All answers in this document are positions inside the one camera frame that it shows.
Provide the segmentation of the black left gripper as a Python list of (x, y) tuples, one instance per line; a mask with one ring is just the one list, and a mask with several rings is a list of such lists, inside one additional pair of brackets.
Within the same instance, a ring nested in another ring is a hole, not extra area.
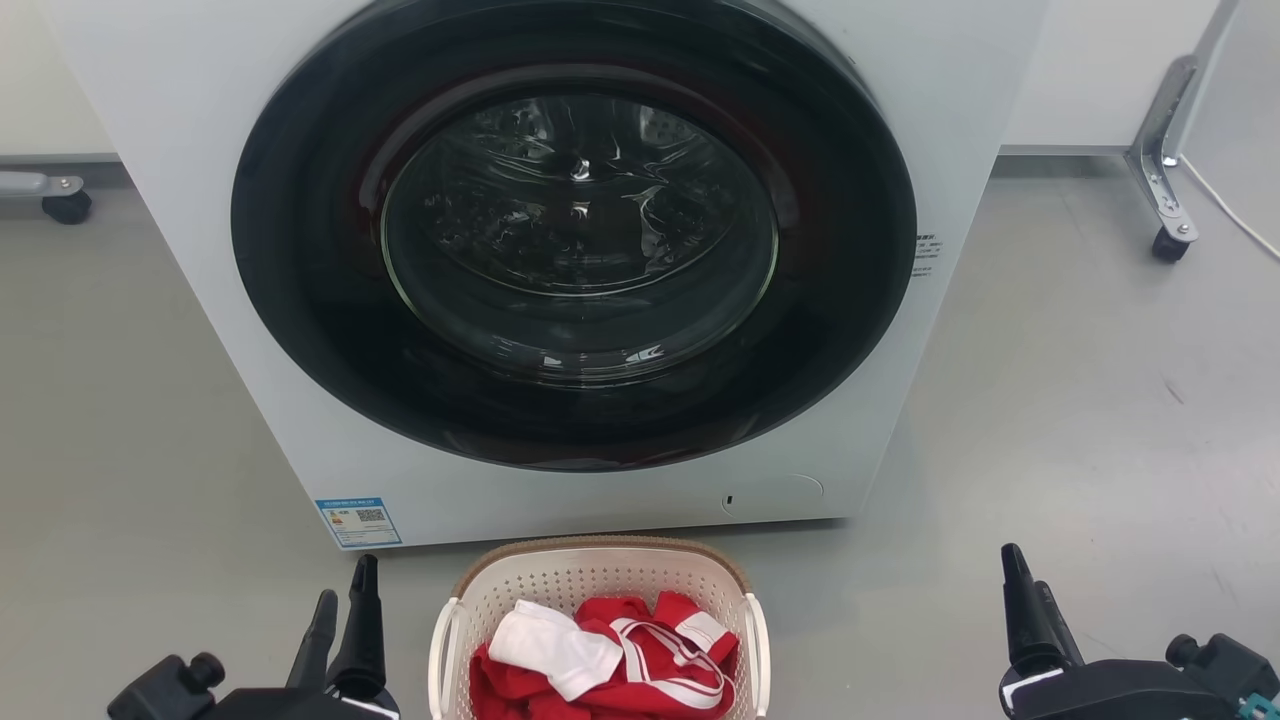
[(338, 609), (337, 593), (324, 589), (294, 655), (288, 688), (232, 691), (201, 712), (200, 720), (401, 720), (394, 702), (381, 702), (389, 694), (374, 555), (365, 553), (356, 562), (340, 647), (326, 675)]

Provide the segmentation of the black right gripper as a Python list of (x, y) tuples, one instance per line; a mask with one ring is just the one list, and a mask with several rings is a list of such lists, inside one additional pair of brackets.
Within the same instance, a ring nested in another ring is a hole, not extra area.
[[(1018, 544), (1001, 548), (1007, 657), (1016, 674), (1001, 684), (1009, 720), (1239, 720), (1240, 702), (1225, 700), (1185, 673), (1156, 661), (1085, 660), (1043, 580), (1036, 580)], [(1066, 665), (1056, 669), (1057, 647)]]

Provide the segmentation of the cream perforated laundry basket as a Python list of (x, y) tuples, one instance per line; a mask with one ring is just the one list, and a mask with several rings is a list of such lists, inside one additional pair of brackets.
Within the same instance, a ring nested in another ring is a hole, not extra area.
[(724, 720), (765, 720), (769, 633), (746, 573), (708, 544), (648, 536), (534, 539), (481, 556), (454, 585), (435, 623), (426, 674), (431, 720), (475, 720), (470, 656), (518, 601), (570, 612), (596, 596), (654, 603), (663, 591), (686, 594), (740, 639), (732, 675), (737, 696)]

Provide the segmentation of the blue energy label sticker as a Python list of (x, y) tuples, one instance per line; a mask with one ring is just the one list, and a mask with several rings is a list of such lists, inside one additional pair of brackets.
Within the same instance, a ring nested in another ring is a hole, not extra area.
[(342, 550), (385, 548), (403, 541), (379, 497), (316, 500), (320, 516)]

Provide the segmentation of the red garment with white stripes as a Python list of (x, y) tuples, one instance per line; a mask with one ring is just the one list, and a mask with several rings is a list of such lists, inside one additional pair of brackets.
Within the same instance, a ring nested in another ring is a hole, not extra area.
[(490, 638), (470, 661), (476, 720), (723, 720), (732, 707), (739, 638), (687, 596), (596, 596), (567, 616), (620, 643), (612, 679), (566, 701), (543, 675), (492, 660)]

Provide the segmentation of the white cloth garment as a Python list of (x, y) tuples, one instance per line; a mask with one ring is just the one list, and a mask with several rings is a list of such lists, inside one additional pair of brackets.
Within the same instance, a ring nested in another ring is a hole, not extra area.
[(543, 675), (561, 698), (572, 702), (609, 682), (625, 652), (618, 642), (585, 632), (563, 612), (520, 600), (497, 626), (488, 656)]

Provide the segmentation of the black round washer door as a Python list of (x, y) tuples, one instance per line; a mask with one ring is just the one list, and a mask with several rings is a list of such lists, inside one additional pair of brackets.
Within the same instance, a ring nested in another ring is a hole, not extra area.
[(264, 325), (356, 413), (622, 471), (849, 378), (916, 193), (856, 67), (777, 0), (372, 0), (265, 104), (230, 232)]

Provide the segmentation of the white front-load washing machine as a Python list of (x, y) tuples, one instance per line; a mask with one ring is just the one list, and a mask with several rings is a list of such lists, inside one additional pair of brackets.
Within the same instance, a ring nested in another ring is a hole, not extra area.
[(867, 360), (795, 418), (707, 456), (589, 473), (484, 462), (376, 424), (287, 355), (244, 290), (230, 232), (244, 142), (307, 50), (371, 1), (44, 0), (68, 65), (317, 515), (316, 500), (379, 497), (402, 546), (749, 524), (724, 514), (726, 488), (790, 474), (824, 488), (824, 516), (805, 520), (858, 512), (1050, 0), (777, 0), (856, 67), (883, 111), (916, 193), (911, 270), (916, 237), (933, 233), (943, 243), (934, 274), (910, 273)]

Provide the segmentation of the grey leg with black caster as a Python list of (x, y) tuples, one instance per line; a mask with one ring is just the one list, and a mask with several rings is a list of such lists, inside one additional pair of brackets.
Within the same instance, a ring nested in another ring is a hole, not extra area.
[(78, 176), (47, 176), (33, 170), (0, 170), (0, 200), (33, 200), (46, 217), (63, 225), (79, 225), (88, 218), (92, 199)]

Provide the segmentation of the white partition panel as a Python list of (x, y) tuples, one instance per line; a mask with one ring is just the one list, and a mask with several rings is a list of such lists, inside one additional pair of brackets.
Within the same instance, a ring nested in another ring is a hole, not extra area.
[(1242, 0), (1185, 155), (1219, 215), (1280, 263), (1280, 0)]

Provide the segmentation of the grey bracket frame with caster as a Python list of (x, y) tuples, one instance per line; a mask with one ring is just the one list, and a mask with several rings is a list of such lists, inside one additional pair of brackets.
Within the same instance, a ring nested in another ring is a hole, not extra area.
[(1171, 63), (1124, 155), (1138, 178), (1143, 196), (1161, 223), (1151, 245), (1151, 255), (1166, 264), (1183, 260), (1199, 238), (1196, 223), (1189, 218), (1170, 181), (1171, 167), (1166, 163), (1166, 151), (1172, 146), (1170, 135), (1174, 120), (1183, 100), (1190, 94), (1198, 69), (1199, 63), (1193, 54)]

